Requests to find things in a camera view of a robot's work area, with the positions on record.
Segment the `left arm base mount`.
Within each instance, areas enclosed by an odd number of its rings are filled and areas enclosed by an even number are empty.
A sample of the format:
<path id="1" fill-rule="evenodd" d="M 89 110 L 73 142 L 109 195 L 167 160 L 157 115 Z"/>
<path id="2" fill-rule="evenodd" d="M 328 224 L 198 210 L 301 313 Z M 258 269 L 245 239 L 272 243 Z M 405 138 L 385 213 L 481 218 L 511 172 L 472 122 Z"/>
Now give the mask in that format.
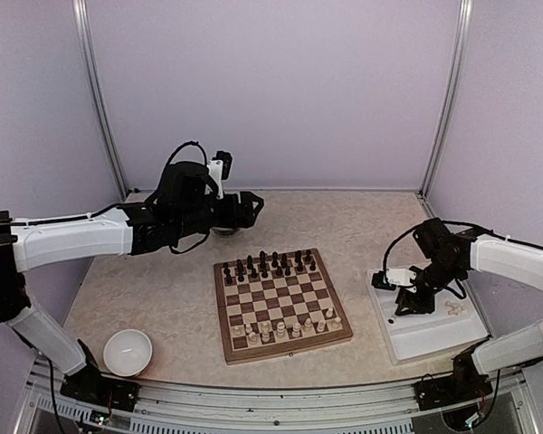
<path id="1" fill-rule="evenodd" d="M 135 382 L 104 376 L 66 377 L 62 383 L 62 396 L 112 410 L 132 412 L 138 399 L 140 386 Z"/>

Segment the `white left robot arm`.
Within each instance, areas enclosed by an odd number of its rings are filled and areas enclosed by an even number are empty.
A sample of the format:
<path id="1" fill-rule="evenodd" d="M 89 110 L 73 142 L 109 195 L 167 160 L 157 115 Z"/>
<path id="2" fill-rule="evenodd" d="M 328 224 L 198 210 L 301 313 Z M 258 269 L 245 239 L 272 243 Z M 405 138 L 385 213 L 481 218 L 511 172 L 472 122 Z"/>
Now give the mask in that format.
<path id="1" fill-rule="evenodd" d="M 264 200 L 247 191 L 225 192 L 228 175 L 220 157 L 178 162 L 164 167 L 156 191 L 142 201 L 47 219 L 0 211 L 0 323 L 42 353 L 86 400 L 102 401 L 109 384 L 90 349 L 42 306 L 42 296 L 62 284 L 62 298 L 70 301 L 96 257 L 135 257 L 162 249 L 181 255 L 179 243 L 187 237 L 204 243 L 214 229 L 251 228 Z"/>

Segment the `white chess bishop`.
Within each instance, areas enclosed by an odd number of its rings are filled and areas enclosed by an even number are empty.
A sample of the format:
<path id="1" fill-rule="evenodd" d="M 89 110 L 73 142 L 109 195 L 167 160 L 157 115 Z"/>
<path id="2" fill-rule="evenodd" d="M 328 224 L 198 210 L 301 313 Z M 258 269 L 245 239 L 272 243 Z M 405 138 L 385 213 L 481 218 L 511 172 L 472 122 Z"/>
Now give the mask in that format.
<path id="1" fill-rule="evenodd" d="M 313 324 L 312 324 L 312 321 L 311 319 L 308 317 L 305 321 L 304 321 L 304 324 L 303 324 L 303 330 L 305 332 L 309 332 L 313 327 Z"/>

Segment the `white chess rook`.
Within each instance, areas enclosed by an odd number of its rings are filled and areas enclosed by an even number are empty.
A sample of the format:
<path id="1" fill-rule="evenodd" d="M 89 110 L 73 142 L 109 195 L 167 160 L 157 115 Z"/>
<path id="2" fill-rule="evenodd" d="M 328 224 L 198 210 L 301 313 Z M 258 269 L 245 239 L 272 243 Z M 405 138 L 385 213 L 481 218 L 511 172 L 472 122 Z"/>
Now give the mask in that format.
<path id="1" fill-rule="evenodd" d="M 261 341 L 263 344 L 268 343 L 270 341 L 270 324 L 269 323 L 263 323 L 260 326 L 260 334 L 261 334 Z"/>
<path id="2" fill-rule="evenodd" d="M 340 317 L 335 317 L 333 320 L 332 320 L 332 323 L 331 323 L 331 326 L 333 329 L 335 330 L 338 330 L 342 327 L 341 325 L 341 318 Z"/>

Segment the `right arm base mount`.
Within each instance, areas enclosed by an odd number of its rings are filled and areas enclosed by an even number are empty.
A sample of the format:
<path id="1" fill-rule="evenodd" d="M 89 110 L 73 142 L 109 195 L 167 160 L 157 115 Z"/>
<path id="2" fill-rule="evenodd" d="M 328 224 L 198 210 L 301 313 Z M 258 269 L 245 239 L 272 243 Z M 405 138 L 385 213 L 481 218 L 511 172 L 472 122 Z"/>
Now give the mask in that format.
<path id="1" fill-rule="evenodd" d="M 493 392 L 487 376 L 472 381 L 458 381 L 452 375 L 429 378 L 414 385 L 419 410 L 432 410 L 479 399 Z"/>

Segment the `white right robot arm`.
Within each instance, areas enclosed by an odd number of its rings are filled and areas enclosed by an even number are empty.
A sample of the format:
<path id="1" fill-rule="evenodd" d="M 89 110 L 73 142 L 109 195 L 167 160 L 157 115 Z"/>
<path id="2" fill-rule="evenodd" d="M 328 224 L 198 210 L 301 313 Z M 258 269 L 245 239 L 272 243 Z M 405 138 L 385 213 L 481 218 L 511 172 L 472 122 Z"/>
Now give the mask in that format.
<path id="1" fill-rule="evenodd" d="M 476 223 L 440 218 L 418 223 L 405 234 L 413 237 L 429 263 L 422 269 L 401 269 L 399 278 L 386 261 L 382 263 L 384 282 L 399 291 L 396 313 L 400 316 L 431 314 L 435 296 L 471 273 L 543 296 L 543 246 Z M 444 383 L 445 394 L 453 401 L 464 401 L 479 388 L 480 375 L 541 360 L 543 317 L 456 356 L 455 373 Z"/>

